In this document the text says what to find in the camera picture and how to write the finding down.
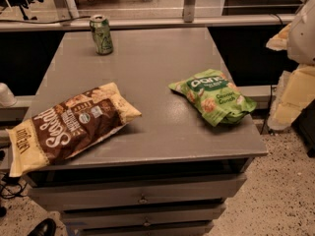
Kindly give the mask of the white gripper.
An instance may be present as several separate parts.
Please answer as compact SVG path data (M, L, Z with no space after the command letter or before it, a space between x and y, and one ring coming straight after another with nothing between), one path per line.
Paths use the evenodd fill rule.
M315 0L308 0L291 24L268 40L266 47L287 50L289 59L299 65L293 72L283 71L272 103L268 127L282 131L288 128L315 99Z

